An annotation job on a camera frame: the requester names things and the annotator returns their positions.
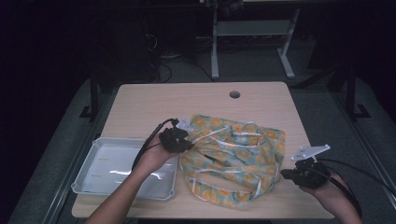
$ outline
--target black cable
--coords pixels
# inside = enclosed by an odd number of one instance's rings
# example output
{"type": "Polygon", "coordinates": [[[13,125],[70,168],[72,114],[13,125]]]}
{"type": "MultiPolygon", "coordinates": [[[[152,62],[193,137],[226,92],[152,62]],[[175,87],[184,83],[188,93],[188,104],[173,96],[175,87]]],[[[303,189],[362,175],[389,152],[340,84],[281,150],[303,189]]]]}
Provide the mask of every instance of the black cable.
{"type": "Polygon", "coordinates": [[[353,193],[351,193],[350,190],[348,190],[346,187],[344,187],[344,185],[342,185],[340,182],[338,182],[336,179],[334,179],[333,177],[330,177],[328,175],[323,174],[322,172],[319,172],[315,169],[309,168],[309,167],[305,167],[306,170],[309,170],[311,172],[314,172],[318,175],[322,175],[324,177],[326,177],[332,184],[334,184],[337,188],[339,188],[344,195],[346,196],[346,198],[352,203],[352,205],[355,207],[356,212],[358,213],[359,217],[361,217],[361,206],[358,202],[358,200],[356,199],[355,195],[353,193]]]}
{"type": "Polygon", "coordinates": [[[160,144],[161,144],[161,142],[160,142],[160,143],[157,143],[157,144],[155,144],[155,145],[152,145],[151,147],[148,147],[147,150],[151,149],[152,147],[156,147],[156,146],[158,146],[158,145],[160,145],[160,144]]]}
{"type": "Polygon", "coordinates": [[[166,82],[168,82],[168,81],[171,79],[171,77],[172,77],[172,75],[173,75],[172,69],[171,69],[169,66],[166,66],[166,65],[163,64],[163,63],[160,63],[160,66],[163,66],[163,67],[167,68],[168,71],[169,71],[169,77],[168,77],[165,81],[163,81],[163,79],[161,78],[161,74],[159,74],[161,83],[166,83],[166,82]]]}
{"type": "Polygon", "coordinates": [[[211,37],[207,37],[207,38],[203,38],[203,39],[198,39],[197,42],[204,42],[203,44],[200,44],[198,46],[195,46],[195,51],[196,52],[202,52],[205,49],[209,49],[212,47],[212,38],[211,37]]]}
{"type": "Polygon", "coordinates": [[[355,196],[355,192],[353,192],[353,190],[352,190],[352,188],[348,185],[348,183],[346,182],[346,180],[344,179],[344,177],[340,174],[340,173],[338,173],[336,170],[334,170],[332,167],[330,167],[330,166],[325,166],[327,169],[329,169],[329,170],[331,170],[333,173],[335,173],[335,174],[337,174],[338,176],[340,176],[340,178],[346,183],[346,186],[347,186],[347,188],[349,189],[349,191],[350,191],[350,193],[354,196],[354,197],[356,197],[355,196]]]}
{"type": "Polygon", "coordinates": [[[317,160],[318,160],[318,161],[331,161],[331,162],[339,163],[339,164],[345,165],[345,166],[347,166],[347,167],[349,167],[349,168],[351,168],[351,169],[354,169],[354,170],[356,170],[356,171],[358,171],[358,172],[361,172],[362,174],[371,177],[371,178],[372,178],[373,180],[375,180],[378,184],[380,184],[380,185],[382,185],[383,187],[385,187],[391,194],[393,194],[394,197],[396,197],[395,191],[394,191],[393,189],[391,189],[384,181],[382,181],[381,179],[379,179],[379,178],[376,177],[375,175],[372,175],[372,174],[370,174],[370,173],[368,173],[368,172],[366,172],[366,171],[364,171],[364,170],[362,170],[362,169],[360,169],[360,168],[358,168],[358,167],[355,167],[355,166],[353,166],[353,165],[349,165],[349,164],[347,164],[347,163],[345,163],[345,162],[342,162],[342,161],[335,161],[335,160],[330,160],[330,159],[317,159],[317,160]]]}
{"type": "Polygon", "coordinates": [[[136,158],[134,159],[134,164],[132,165],[132,170],[136,167],[136,165],[139,162],[142,155],[150,148],[150,147],[148,147],[148,145],[151,142],[151,140],[155,137],[155,135],[157,135],[157,133],[161,130],[163,125],[165,125],[167,122],[170,122],[170,121],[175,122],[175,121],[177,121],[177,119],[167,119],[166,121],[162,122],[160,125],[157,126],[157,128],[154,130],[154,132],[152,132],[152,134],[148,137],[146,142],[143,144],[143,146],[140,148],[139,152],[137,153],[136,158]]]}
{"type": "Polygon", "coordinates": [[[190,63],[190,64],[193,64],[193,65],[195,65],[195,66],[201,68],[201,70],[204,71],[204,73],[206,74],[206,76],[209,77],[210,81],[215,82],[215,80],[212,78],[212,76],[210,76],[209,73],[207,73],[206,70],[205,70],[201,65],[199,65],[198,63],[189,62],[189,61],[177,61],[177,62],[169,62],[169,61],[168,61],[168,62],[166,62],[166,63],[190,63]]]}

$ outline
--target forearm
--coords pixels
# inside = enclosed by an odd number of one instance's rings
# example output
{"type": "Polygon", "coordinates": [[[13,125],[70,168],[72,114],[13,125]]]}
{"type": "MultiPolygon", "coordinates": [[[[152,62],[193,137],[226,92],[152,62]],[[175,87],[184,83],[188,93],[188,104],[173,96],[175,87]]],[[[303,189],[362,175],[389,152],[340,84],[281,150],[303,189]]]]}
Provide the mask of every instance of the forearm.
{"type": "Polygon", "coordinates": [[[92,213],[86,223],[122,223],[148,174],[137,169],[92,213]]]}
{"type": "Polygon", "coordinates": [[[361,224],[361,218],[359,217],[356,209],[350,203],[338,204],[339,209],[334,212],[335,218],[339,220],[341,224],[361,224]]]}

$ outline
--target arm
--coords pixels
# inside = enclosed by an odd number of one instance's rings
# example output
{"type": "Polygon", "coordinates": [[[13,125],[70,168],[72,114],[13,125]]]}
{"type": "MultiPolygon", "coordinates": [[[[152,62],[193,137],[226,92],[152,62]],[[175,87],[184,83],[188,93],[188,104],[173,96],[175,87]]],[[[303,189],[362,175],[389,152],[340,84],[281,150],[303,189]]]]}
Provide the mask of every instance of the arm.
{"type": "MultiPolygon", "coordinates": [[[[148,147],[160,142],[157,136],[148,147]]],[[[91,214],[86,223],[122,223],[145,179],[177,153],[170,153],[162,145],[150,148],[140,158],[133,171],[120,186],[91,214]]]]}
{"type": "MultiPolygon", "coordinates": [[[[346,183],[342,180],[339,175],[332,175],[334,179],[340,182],[345,188],[346,183]]],[[[327,181],[322,187],[318,189],[307,189],[300,187],[303,191],[313,195],[318,199],[320,204],[335,218],[337,218],[342,224],[361,224],[361,218],[359,217],[355,207],[346,198],[344,193],[337,188],[330,181],[327,181]]]]}

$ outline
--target orange floral cloth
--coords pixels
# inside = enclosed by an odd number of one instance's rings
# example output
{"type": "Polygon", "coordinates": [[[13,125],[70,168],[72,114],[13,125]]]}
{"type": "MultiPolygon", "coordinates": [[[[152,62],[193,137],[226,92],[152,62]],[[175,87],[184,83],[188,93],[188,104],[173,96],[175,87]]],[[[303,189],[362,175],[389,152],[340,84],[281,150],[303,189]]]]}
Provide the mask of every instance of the orange floral cloth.
{"type": "Polygon", "coordinates": [[[255,123],[194,115],[189,140],[195,144],[179,160],[192,193],[223,206],[241,206],[269,193],[279,180],[285,133],[255,123]],[[225,189],[198,174],[231,180],[251,190],[225,189]]]}

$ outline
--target white tray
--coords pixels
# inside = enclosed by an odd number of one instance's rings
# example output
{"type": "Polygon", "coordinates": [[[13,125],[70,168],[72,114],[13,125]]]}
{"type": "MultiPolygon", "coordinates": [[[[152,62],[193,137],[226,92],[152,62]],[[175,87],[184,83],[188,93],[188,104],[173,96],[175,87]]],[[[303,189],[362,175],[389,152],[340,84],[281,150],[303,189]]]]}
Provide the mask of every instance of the white tray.
{"type": "MultiPolygon", "coordinates": [[[[138,151],[145,143],[141,139],[98,138],[81,169],[72,189],[78,194],[110,195],[131,173],[138,151]]],[[[136,198],[169,200],[174,194],[177,157],[168,160],[163,167],[143,182],[136,198]]]]}

